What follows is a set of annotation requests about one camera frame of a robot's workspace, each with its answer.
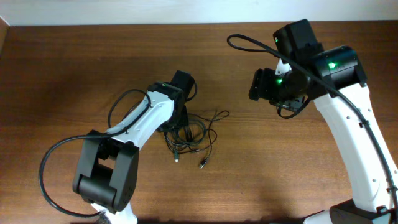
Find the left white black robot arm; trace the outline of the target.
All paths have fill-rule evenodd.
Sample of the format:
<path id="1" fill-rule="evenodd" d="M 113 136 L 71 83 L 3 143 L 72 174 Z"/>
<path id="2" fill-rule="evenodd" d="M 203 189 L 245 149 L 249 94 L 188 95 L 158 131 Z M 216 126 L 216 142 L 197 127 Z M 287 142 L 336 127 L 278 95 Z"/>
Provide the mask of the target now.
<path id="1" fill-rule="evenodd" d="M 176 71 L 170 82 L 156 82 L 119 124 L 84 140 L 73 191 L 100 213 L 100 223 L 137 223 L 130 200 L 136 188 L 139 153 L 156 131 L 188 123 L 185 103 L 194 78 Z"/>

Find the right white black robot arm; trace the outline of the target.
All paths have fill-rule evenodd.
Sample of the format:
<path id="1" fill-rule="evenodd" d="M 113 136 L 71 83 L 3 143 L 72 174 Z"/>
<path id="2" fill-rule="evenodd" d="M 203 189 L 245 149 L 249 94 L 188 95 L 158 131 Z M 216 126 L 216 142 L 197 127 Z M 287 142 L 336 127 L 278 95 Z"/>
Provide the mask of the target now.
<path id="1" fill-rule="evenodd" d="M 325 50 L 306 19 L 274 32 L 276 69 L 255 72 L 249 97 L 297 116 L 309 103 L 330 128 L 353 191 L 352 199 L 303 219 L 304 223 L 396 223 L 397 166 L 371 106 L 367 78 L 346 45 Z"/>

